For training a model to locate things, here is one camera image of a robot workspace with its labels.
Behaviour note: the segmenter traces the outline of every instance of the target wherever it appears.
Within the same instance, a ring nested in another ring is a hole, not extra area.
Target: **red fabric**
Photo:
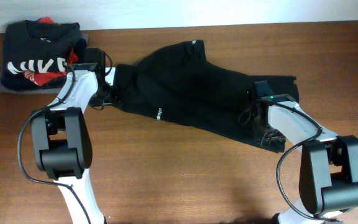
[[[53,21],[49,17],[43,17],[37,22],[46,23],[46,24],[54,24],[55,21]],[[74,49],[71,50],[70,56],[68,58],[67,64],[71,65],[78,61],[78,56],[74,53]],[[46,73],[35,73],[33,71],[25,71],[24,76],[28,78],[30,81],[34,82],[38,86],[42,86],[51,80],[66,76],[67,72],[46,72]]]

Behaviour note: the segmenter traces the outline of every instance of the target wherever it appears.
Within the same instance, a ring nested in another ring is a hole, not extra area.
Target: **black bracket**
[[[49,179],[75,176],[82,178],[92,163],[92,145],[81,108],[48,111],[31,123],[35,163]],[[65,131],[67,138],[51,140],[49,136]]]
[[[331,174],[330,164],[342,166],[342,171]],[[358,207],[358,139],[338,136],[304,143],[299,193],[307,211],[317,216]]]

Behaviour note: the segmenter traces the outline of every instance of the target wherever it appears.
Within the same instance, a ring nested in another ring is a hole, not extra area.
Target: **wire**
[[[291,148],[289,148],[289,150],[287,150],[282,156],[281,158],[278,160],[278,163],[277,163],[277,167],[276,167],[276,180],[277,180],[277,185],[278,185],[278,189],[280,190],[280,193],[281,195],[283,196],[285,202],[290,206],[290,208],[292,208],[292,210],[294,210],[297,214],[299,214],[300,216],[302,216],[303,218],[307,218],[307,219],[310,219],[310,220],[316,220],[316,221],[326,221],[326,220],[330,220],[329,218],[320,218],[320,217],[312,217],[312,216],[309,216],[305,213],[303,213],[302,211],[300,211],[299,209],[297,209],[290,201],[290,199],[288,199],[287,195],[285,194],[284,190],[283,190],[283,186],[282,186],[282,183],[281,183],[281,180],[280,180],[280,169],[281,169],[281,165],[283,164],[283,161],[284,159],[291,153],[293,152],[295,149],[297,149],[299,146],[303,145],[305,142],[308,142],[308,141],[312,141],[316,138],[318,138],[318,136],[320,136],[320,134],[323,132],[323,128],[315,121],[313,120],[312,118],[310,118],[308,115],[302,113],[301,111],[298,111],[296,108],[292,108],[292,107],[289,107],[289,106],[285,106],[285,105],[282,105],[280,103],[275,103],[275,102],[272,102],[270,100],[257,100],[255,101],[255,103],[258,103],[258,102],[263,102],[263,103],[268,103],[269,105],[276,105],[276,106],[279,106],[279,107],[282,107],[282,108],[285,108],[287,110],[290,110],[291,112],[293,113],[297,113],[299,114],[300,116],[306,118],[308,121],[310,121],[314,126],[316,126],[317,128],[317,132],[314,136],[308,138],[308,139],[305,139],[301,142],[299,142],[298,144],[295,144],[294,146],[292,146]]]
[[[107,56],[107,58],[110,61],[110,70],[108,72],[106,72],[106,75],[109,75],[112,70],[112,60],[111,60],[111,57],[106,52],[104,54]]]
[[[32,115],[30,115],[26,121],[24,122],[23,124],[23,127],[20,131],[20,134],[19,134],[19,140],[17,141],[17,159],[19,161],[19,166],[20,166],[20,170],[22,171],[24,177],[27,179],[27,180],[30,180],[30,181],[33,181],[35,183],[38,183],[38,184],[45,184],[45,185],[54,185],[54,186],[61,186],[61,187],[65,187],[67,188],[72,194],[73,196],[75,197],[75,199],[77,200],[78,204],[80,204],[82,210],[84,211],[84,214],[86,216],[86,219],[88,220],[88,223],[91,224],[91,220],[90,220],[90,217],[88,215],[88,212],[86,212],[86,209],[84,207],[84,205],[82,204],[80,198],[78,198],[77,194],[75,193],[75,191],[73,190],[73,186],[72,185],[67,185],[67,184],[61,184],[61,183],[55,183],[55,182],[49,182],[49,181],[43,181],[43,180],[37,180],[37,179],[34,179],[32,177],[30,177],[28,175],[28,173],[25,171],[24,169],[24,166],[23,166],[23,163],[22,163],[22,154],[21,154],[21,148],[22,148],[22,139],[23,139],[23,135],[24,135],[24,131],[25,131],[25,128],[29,125],[29,123],[35,118],[37,117],[38,115],[48,111],[50,108],[53,108],[55,106],[58,106],[60,104],[62,104],[67,98],[68,96],[70,95],[73,87],[74,87],[74,84],[76,82],[75,80],[75,72],[74,72],[74,69],[71,65],[68,66],[70,71],[72,72],[73,74],[73,79],[71,81],[71,85],[66,93],[66,95],[62,98],[62,99],[59,99],[58,98],[58,102],[57,103],[54,103],[52,105],[49,105],[49,106],[46,106],[44,108],[41,108],[39,110],[37,110],[36,112],[32,113]]]

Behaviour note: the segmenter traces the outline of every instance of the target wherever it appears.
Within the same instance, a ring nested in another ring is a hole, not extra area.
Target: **wooden table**
[[[203,39],[207,59],[220,67],[297,76],[301,107],[328,129],[358,137],[358,22],[97,30],[89,36],[90,46],[105,50],[114,64]],[[71,222],[59,190],[25,180],[17,165],[24,120],[54,98],[0,93],[0,223]],[[275,180],[279,154],[115,108],[88,108],[85,120],[93,143],[93,190],[108,223],[246,221],[288,208]],[[29,174],[45,179],[34,163],[29,129],[23,150]],[[299,169],[294,153],[282,169],[293,201]],[[358,209],[340,219],[358,223]]]

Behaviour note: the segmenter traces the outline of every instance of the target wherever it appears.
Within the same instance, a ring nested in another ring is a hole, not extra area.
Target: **black garment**
[[[26,79],[22,72],[64,72],[62,65],[68,60],[71,50],[74,48],[83,51],[83,42],[79,40],[81,32],[78,23],[46,24],[22,21],[9,25],[4,39],[1,83],[12,90],[62,86],[64,77],[38,86]]]
[[[238,122],[250,105],[247,91],[254,82],[263,80],[274,94],[288,93],[299,101],[295,77],[248,76],[226,70],[206,60],[202,40],[182,42],[154,52],[137,66],[118,65],[114,87],[121,104],[115,106],[270,151],[283,151],[283,144],[257,144],[252,125]]]

